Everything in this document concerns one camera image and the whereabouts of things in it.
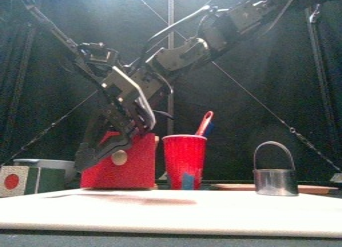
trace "red box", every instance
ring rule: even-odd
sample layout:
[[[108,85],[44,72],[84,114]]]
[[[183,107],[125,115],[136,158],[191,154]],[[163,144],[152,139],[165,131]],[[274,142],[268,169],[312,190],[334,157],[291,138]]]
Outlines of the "red box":
[[[132,147],[119,154],[127,155],[124,164],[113,161],[113,155],[104,158],[95,166],[84,170],[80,187],[96,189],[139,189],[155,186],[155,149],[156,137],[153,133],[136,136]]]

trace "metal handle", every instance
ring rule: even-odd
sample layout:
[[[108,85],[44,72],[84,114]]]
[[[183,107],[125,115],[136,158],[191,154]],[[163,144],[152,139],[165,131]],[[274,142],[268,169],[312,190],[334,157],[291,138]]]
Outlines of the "metal handle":
[[[286,147],[283,144],[280,144],[279,142],[276,142],[276,141],[266,141],[266,142],[263,142],[263,143],[256,147],[256,149],[255,149],[255,151],[254,151],[254,169],[256,170],[256,152],[258,152],[258,150],[260,149],[260,147],[262,147],[262,146],[266,146],[266,145],[278,146],[278,147],[284,151],[284,153],[286,153],[286,155],[287,155],[287,157],[288,157],[288,159],[290,159],[290,161],[291,161],[292,169],[295,170],[295,167],[294,167],[294,159],[292,159],[291,152],[290,152],[290,150],[287,149],[287,147]]]

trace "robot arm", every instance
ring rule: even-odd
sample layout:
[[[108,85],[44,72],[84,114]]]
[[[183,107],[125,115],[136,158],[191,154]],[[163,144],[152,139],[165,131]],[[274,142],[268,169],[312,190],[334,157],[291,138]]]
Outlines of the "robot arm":
[[[151,37],[136,65],[124,67],[115,50],[101,43],[76,44],[43,15],[33,0],[21,0],[31,18],[67,47],[76,68],[93,82],[105,99],[105,104],[88,123],[76,153],[76,169],[83,171],[117,150],[129,148],[132,137],[152,130],[152,107],[172,92],[171,83],[180,76],[215,60],[250,38],[290,5],[304,8],[326,1],[263,0],[228,9],[204,6]],[[156,39],[198,17],[202,17],[202,21],[195,37],[175,49],[161,48],[147,58],[147,50]],[[107,131],[115,131],[117,135],[103,141]]]

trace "small box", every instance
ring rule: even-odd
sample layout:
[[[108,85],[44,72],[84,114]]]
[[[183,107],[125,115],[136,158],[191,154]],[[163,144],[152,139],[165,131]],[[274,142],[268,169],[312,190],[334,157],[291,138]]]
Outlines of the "small box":
[[[65,171],[29,166],[2,166],[0,197],[37,194],[64,189]]]

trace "red object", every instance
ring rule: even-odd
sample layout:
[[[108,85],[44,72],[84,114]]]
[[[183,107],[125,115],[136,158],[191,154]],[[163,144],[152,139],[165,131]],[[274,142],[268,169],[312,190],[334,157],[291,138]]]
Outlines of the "red object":
[[[198,128],[198,131],[196,131],[195,135],[204,136],[206,130],[208,128],[208,125],[210,125],[210,122],[211,122],[211,119],[212,119],[212,116],[214,116],[214,112],[208,111],[206,113],[203,119],[202,119],[202,122],[200,122],[200,125],[199,125],[199,128]]]
[[[104,140],[117,135],[108,132]],[[95,166],[84,170],[81,174],[80,187],[83,188],[152,188],[155,185],[155,134],[136,136],[132,140],[132,147],[124,150],[127,161],[117,165],[112,156],[104,158]]]
[[[171,189],[199,189],[207,138],[169,135],[163,138],[165,171]]]
[[[5,177],[4,185],[8,190],[15,189],[19,185],[19,176],[16,174],[8,175]]]

